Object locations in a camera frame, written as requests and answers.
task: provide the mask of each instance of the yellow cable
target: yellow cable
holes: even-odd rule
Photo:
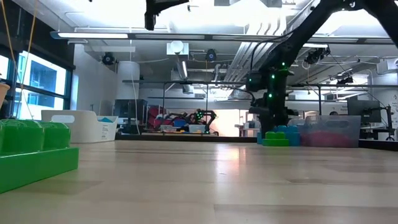
[[[29,58],[29,54],[30,54],[30,48],[32,47],[33,31],[34,31],[35,22],[36,22],[37,2],[38,2],[38,0],[35,0],[35,8],[34,8],[33,21],[32,21],[32,28],[30,29],[29,45],[28,45],[28,49],[27,49],[27,57],[26,57],[25,69],[24,69],[24,73],[22,74],[22,81],[19,78],[18,69],[17,69],[17,61],[15,60],[14,51],[12,49],[11,35],[10,35],[10,32],[9,32],[8,21],[7,21],[7,16],[6,16],[6,7],[4,7],[4,1],[3,0],[0,0],[0,2],[1,2],[1,7],[2,7],[2,14],[3,14],[3,17],[4,17],[4,22],[6,23],[8,44],[10,46],[12,61],[14,62],[14,69],[15,69],[15,71],[17,73],[17,79],[19,80],[19,83],[21,84],[21,97],[19,98],[18,104],[17,104],[17,118],[18,118],[18,112],[19,112],[19,103],[21,102],[22,97],[24,97],[24,101],[26,103],[26,107],[27,107],[27,109],[29,111],[30,117],[33,119],[32,112],[29,109],[29,105],[27,103],[27,100],[26,100],[26,97],[25,97],[25,94],[24,94],[24,79],[25,79],[26,66],[27,66],[27,62],[28,62],[28,58]]]

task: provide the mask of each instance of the window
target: window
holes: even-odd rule
[[[16,88],[16,101],[14,103],[14,116],[18,119],[42,119],[42,110],[62,110],[63,98],[48,96],[29,90],[24,90],[21,97],[21,89]]]
[[[67,71],[33,54],[29,56],[27,52],[19,54],[18,77],[18,83],[24,79],[24,85],[65,94]]]
[[[7,79],[9,59],[0,55],[0,78]]]
[[[19,54],[17,76],[12,112],[17,119],[39,121],[42,119],[42,110],[69,109],[70,93],[67,91],[70,90],[67,90],[67,83],[70,84],[72,76],[64,68],[23,52]]]

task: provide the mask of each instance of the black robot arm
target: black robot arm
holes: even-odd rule
[[[147,11],[145,12],[145,28],[147,30],[154,30],[156,24],[156,16],[165,9],[173,6],[178,6],[189,2],[189,0],[146,0],[147,1]]]
[[[394,0],[321,0],[308,17],[283,42],[269,53],[258,72],[250,72],[246,89],[266,89],[263,99],[249,112],[259,114],[262,133],[274,126],[286,125],[288,109],[285,107],[287,77],[300,49],[336,11],[365,9],[381,23],[397,45],[398,7]]]

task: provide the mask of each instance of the white storage bin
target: white storage bin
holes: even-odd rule
[[[190,133],[205,133],[205,125],[203,124],[190,124],[189,125],[189,132]]]
[[[112,121],[101,122],[108,118]],[[71,143],[114,141],[117,116],[97,116],[93,111],[42,110],[42,121],[64,123],[70,128]]]

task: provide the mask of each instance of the table surface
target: table surface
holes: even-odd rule
[[[116,141],[79,169],[0,195],[1,223],[397,223],[398,154]]]

